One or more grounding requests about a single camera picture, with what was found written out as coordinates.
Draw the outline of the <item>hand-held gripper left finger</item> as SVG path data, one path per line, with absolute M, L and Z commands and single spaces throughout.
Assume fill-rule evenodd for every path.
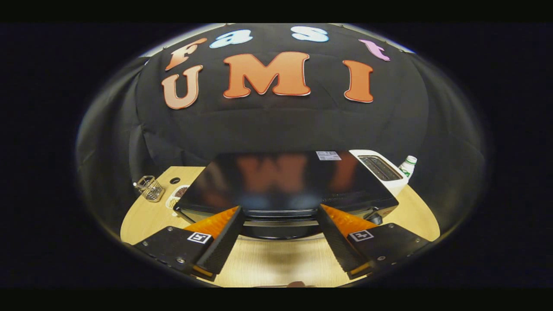
M 237 206 L 185 228 L 167 226 L 133 247 L 180 273 L 214 281 L 244 222 L 245 213 Z

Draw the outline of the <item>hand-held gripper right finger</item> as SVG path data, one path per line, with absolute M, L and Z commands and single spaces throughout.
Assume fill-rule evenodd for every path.
M 376 225 L 322 204 L 317 222 L 349 279 L 382 277 L 414 259 L 430 244 L 398 224 Z

